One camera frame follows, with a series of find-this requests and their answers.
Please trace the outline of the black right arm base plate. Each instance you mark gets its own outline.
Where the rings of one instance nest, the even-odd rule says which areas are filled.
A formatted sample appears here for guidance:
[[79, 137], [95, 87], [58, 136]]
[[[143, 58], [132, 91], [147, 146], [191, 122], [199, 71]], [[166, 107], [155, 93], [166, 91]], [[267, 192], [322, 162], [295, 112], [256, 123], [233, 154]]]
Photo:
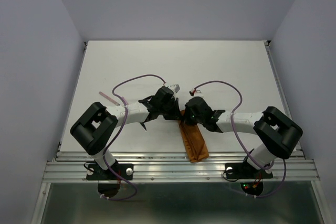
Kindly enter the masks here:
[[225, 163], [225, 169], [223, 171], [223, 177], [228, 180], [240, 180], [240, 179], [271, 179], [273, 178], [272, 172], [267, 173], [263, 169], [256, 169], [248, 164], [246, 161], [240, 163]]

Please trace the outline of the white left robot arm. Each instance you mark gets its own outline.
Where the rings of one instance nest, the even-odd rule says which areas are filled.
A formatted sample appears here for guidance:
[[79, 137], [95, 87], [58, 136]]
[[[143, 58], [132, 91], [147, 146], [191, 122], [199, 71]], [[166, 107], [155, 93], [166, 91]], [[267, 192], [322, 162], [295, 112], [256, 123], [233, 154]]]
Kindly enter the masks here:
[[93, 103], [74, 123], [70, 134], [77, 140], [87, 154], [99, 165], [99, 173], [106, 179], [113, 178], [117, 172], [116, 159], [106, 146], [116, 127], [126, 124], [145, 123], [157, 119], [179, 120], [179, 99], [176, 94], [179, 85], [164, 85], [155, 95], [126, 106], [105, 107], [100, 102]]

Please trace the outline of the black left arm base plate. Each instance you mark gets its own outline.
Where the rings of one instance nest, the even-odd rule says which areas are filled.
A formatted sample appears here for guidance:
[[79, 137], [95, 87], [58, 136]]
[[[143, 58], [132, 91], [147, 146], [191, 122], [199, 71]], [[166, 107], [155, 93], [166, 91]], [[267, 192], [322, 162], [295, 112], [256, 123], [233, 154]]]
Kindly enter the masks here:
[[[87, 170], [86, 180], [88, 181], [103, 181], [103, 180], [117, 180], [119, 179], [109, 169], [103, 170], [97, 163], [85, 163]], [[115, 173], [126, 180], [133, 179], [134, 165], [131, 163], [116, 164], [112, 166]]]

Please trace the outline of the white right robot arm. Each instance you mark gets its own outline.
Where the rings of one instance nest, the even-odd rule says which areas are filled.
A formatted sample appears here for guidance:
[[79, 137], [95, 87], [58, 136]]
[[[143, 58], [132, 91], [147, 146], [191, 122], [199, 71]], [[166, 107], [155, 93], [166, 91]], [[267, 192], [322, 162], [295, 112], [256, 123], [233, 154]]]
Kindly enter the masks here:
[[[233, 132], [246, 152], [247, 159], [241, 170], [248, 177], [255, 176], [261, 169], [270, 169], [276, 158], [288, 159], [303, 136], [302, 128], [274, 106], [262, 112], [236, 113], [212, 110], [201, 97], [193, 97], [185, 104], [183, 122], [200, 124], [210, 132]], [[257, 135], [262, 143], [248, 151], [239, 133]]]

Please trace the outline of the orange brown cloth napkin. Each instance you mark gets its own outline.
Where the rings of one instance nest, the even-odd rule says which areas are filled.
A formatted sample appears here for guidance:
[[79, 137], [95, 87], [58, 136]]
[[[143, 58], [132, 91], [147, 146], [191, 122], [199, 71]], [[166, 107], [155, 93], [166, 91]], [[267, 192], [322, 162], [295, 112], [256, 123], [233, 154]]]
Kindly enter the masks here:
[[209, 157], [204, 138], [197, 125], [187, 125], [179, 121], [179, 128], [185, 151], [191, 163], [198, 163]]

